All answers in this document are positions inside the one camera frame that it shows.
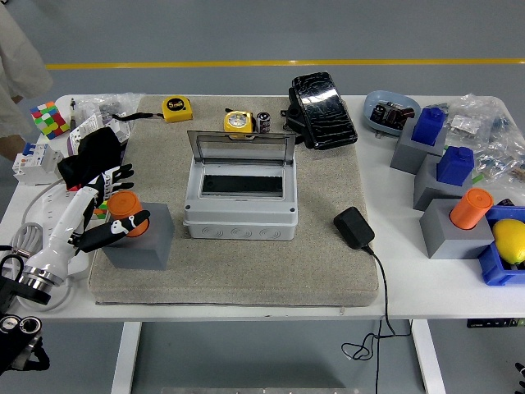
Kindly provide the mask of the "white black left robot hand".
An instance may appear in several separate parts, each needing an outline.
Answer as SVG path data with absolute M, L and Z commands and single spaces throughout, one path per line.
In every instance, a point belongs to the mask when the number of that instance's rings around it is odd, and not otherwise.
M 114 167 L 76 191 L 42 250 L 27 260 L 19 282 L 30 286 L 60 286 L 68 276 L 70 260 L 78 252 L 90 252 L 110 245 L 146 223 L 150 212 L 140 210 L 114 222 L 89 230 L 86 228 L 89 215 L 95 208 L 117 191 L 133 186 L 131 182 L 121 182 L 133 173 L 130 164 Z

